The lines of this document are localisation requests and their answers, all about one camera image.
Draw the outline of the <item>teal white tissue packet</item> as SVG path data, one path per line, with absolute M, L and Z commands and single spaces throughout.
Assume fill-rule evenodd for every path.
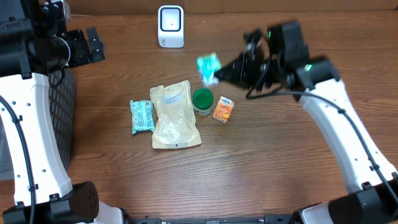
M 198 57 L 196 65 L 205 88 L 219 84 L 219 79 L 215 77 L 215 72 L 221 69 L 221 63 L 215 52 Z

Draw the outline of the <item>orange tissue packet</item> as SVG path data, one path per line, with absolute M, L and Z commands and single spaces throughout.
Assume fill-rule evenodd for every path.
M 221 96 L 218 100 L 216 108 L 214 109 L 212 117 L 221 121 L 223 123 L 227 123 L 230 119 L 232 110 L 234 107 L 234 101 Z

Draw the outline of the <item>green lid jar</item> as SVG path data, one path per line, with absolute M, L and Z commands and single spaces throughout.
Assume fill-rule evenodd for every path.
M 207 88 L 201 88 L 194 92 L 192 103 L 194 112 L 200 116 L 207 116 L 211 113 L 214 96 Z

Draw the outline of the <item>beige powder pouch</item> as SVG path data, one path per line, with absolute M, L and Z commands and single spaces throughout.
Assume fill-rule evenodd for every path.
M 201 144 L 188 80 L 150 89 L 157 122 L 152 135 L 154 149 L 181 149 Z

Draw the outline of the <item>teal snack packet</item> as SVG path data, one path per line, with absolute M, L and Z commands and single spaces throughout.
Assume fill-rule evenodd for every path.
M 138 131 L 155 131 L 153 104 L 149 100 L 130 101 L 132 134 Z

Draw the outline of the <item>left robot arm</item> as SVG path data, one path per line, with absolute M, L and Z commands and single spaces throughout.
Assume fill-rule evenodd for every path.
M 69 31 L 65 1 L 1 2 L 1 120 L 14 171 L 4 223 L 128 223 L 100 201 L 94 183 L 73 184 L 50 114 L 49 76 L 104 60 L 96 29 Z

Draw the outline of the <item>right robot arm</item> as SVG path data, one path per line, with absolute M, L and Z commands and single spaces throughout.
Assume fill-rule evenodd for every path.
M 248 90 L 247 99 L 291 95 L 313 118 L 340 167 L 347 195 L 289 216 L 289 223 L 389 223 L 397 220 L 397 169 L 356 113 L 331 61 L 311 58 L 300 23 L 245 34 L 246 50 L 215 77 Z

